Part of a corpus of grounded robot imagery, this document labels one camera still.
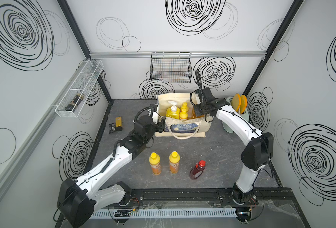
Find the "amber dish soap bottle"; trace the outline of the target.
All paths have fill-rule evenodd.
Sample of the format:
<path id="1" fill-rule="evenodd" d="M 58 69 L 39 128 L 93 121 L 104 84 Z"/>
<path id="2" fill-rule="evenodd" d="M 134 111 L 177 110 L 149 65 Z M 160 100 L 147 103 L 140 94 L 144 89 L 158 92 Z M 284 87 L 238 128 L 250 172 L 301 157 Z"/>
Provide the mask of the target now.
<path id="1" fill-rule="evenodd" d="M 202 115 L 200 112 L 198 114 L 196 113 L 195 109 L 192 110 L 192 117 L 193 118 L 202 118 L 204 115 Z"/>

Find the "cream canvas shopping bag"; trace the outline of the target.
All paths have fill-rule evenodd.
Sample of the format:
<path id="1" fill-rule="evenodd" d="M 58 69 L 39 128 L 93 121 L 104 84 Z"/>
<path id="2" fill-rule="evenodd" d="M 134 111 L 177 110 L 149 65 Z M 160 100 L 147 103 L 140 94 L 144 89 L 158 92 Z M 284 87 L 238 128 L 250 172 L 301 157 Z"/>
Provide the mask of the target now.
<path id="1" fill-rule="evenodd" d="M 165 117 L 165 128 L 162 133 L 155 133 L 156 137 L 174 137 L 179 140 L 189 139 L 191 137 L 206 136 L 206 132 L 211 127 L 213 117 L 210 115 L 194 118 L 193 105 L 197 104 L 196 97 L 190 93 L 166 93 L 156 97 L 158 104 L 158 115 Z M 176 107 L 180 108 L 183 103 L 188 106 L 188 119 L 180 120 L 166 116 L 167 110 L 173 106 L 170 102 L 176 102 Z"/>

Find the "orange bottle yellow cap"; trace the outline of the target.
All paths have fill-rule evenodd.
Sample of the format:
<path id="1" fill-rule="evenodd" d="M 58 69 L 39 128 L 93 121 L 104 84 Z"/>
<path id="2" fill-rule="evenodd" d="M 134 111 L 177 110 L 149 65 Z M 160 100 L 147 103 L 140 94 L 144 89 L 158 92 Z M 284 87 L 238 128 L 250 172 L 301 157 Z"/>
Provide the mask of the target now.
<path id="1" fill-rule="evenodd" d="M 149 163 L 154 175 L 161 174 L 160 156 L 157 153 L 152 153 L 149 157 Z"/>
<path id="2" fill-rule="evenodd" d="M 173 151 L 169 156 L 169 169 L 172 174 L 176 174 L 179 171 L 180 155 L 177 151 Z"/>
<path id="3" fill-rule="evenodd" d="M 180 107 L 180 109 L 181 110 L 185 109 L 186 112 L 188 112 L 189 111 L 188 103 L 187 102 L 183 102 L 182 105 L 181 105 L 181 107 Z"/>
<path id="4" fill-rule="evenodd" d="M 188 119 L 188 110 L 187 108 L 181 108 L 180 114 L 179 114 L 179 119 L 180 120 L 187 120 Z"/>

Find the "yellow pump soap bottle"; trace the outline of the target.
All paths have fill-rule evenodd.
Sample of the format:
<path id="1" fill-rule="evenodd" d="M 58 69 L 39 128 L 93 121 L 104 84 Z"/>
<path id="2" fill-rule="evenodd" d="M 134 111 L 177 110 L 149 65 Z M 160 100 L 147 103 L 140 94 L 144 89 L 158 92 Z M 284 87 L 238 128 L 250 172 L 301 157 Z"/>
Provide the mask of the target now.
<path id="1" fill-rule="evenodd" d="M 179 119 L 180 109 L 177 107 L 177 102 L 169 101 L 168 103 L 171 104 L 171 107 L 167 109 L 166 117 Z"/>

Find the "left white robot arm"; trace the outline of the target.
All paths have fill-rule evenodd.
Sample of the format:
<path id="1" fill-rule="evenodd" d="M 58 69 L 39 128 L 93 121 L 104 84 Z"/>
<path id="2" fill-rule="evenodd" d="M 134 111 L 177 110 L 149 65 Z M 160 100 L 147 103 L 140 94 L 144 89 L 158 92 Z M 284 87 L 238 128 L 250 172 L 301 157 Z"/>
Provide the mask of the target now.
<path id="1" fill-rule="evenodd" d="M 84 175 L 62 182 L 57 211 L 72 227 L 81 227 L 101 208 L 129 203 L 131 189 L 125 183 L 120 181 L 106 189 L 102 189 L 102 185 L 141 154 L 156 132 L 164 131 L 166 119 L 160 117 L 157 110 L 158 104 L 140 110 L 134 118 L 134 129 L 115 142 L 112 154 Z"/>

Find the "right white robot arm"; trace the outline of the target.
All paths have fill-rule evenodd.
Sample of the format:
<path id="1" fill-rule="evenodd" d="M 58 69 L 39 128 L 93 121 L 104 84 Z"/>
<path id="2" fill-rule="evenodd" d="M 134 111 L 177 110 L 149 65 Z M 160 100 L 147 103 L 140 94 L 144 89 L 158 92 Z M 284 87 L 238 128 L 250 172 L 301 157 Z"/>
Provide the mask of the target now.
<path id="1" fill-rule="evenodd" d="M 232 191 L 233 201 L 243 205 L 253 197 L 254 183 L 262 169 L 273 157 L 273 136 L 252 126 L 243 119 L 224 98 L 215 98 L 210 88 L 202 87 L 202 79 L 195 72 L 198 89 L 193 93 L 198 101 L 193 104 L 197 116 L 216 117 L 228 125 L 242 140 L 245 149 L 241 153 L 243 168 Z"/>

